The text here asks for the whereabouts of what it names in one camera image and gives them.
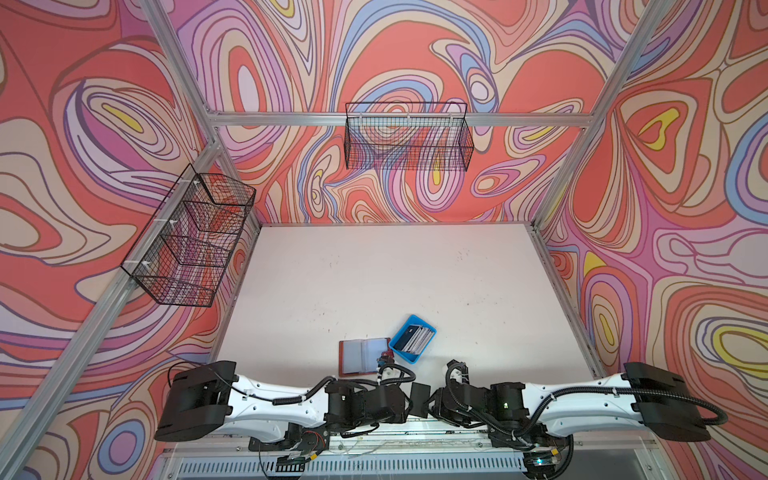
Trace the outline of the red leather card holder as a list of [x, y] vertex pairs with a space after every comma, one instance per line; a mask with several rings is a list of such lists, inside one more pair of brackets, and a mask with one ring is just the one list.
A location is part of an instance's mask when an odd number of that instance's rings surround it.
[[392, 354], [390, 339], [342, 340], [338, 348], [338, 372], [342, 377], [375, 374], [383, 356]]

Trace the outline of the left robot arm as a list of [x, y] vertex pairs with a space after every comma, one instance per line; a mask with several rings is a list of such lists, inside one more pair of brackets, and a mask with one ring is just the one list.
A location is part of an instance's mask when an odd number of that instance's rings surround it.
[[374, 380], [326, 376], [308, 389], [239, 375], [233, 361], [201, 364], [170, 378], [154, 439], [181, 443], [217, 434], [278, 444], [309, 433], [324, 445], [332, 435], [352, 438], [405, 423], [413, 403], [403, 387], [415, 381], [414, 372], [392, 362]]

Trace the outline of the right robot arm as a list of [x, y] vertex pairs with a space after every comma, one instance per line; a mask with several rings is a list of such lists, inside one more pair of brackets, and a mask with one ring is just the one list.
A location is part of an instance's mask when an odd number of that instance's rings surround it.
[[434, 418], [465, 429], [483, 427], [493, 446], [518, 451], [562, 446], [595, 431], [648, 430], [667, 441], [706, 442], [710, 428], [728, 420], [722, 408], [692, 396], [680, 375], [641, 362], [585, 383], [478, 387], [467, 365], [453, 360], [444, 386], [426, 405]]

